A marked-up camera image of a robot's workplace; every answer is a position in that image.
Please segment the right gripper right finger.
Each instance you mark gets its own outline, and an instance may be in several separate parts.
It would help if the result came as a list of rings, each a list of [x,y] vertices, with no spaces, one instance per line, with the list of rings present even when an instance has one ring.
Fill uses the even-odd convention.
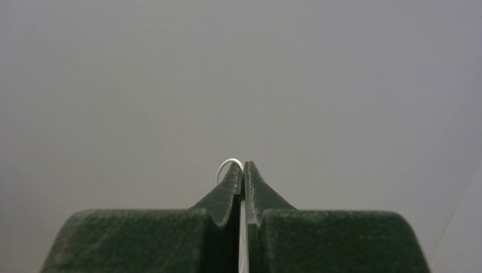
[[[417,236],[383,210],[299,210],[244,165],[250,272],[429,272]]]

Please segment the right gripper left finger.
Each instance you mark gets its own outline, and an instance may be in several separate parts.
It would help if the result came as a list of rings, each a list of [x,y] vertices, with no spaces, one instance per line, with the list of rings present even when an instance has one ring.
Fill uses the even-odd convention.
[[[41,272],[238,272],[242,165],[187,209],[89,209],[59,230]]]

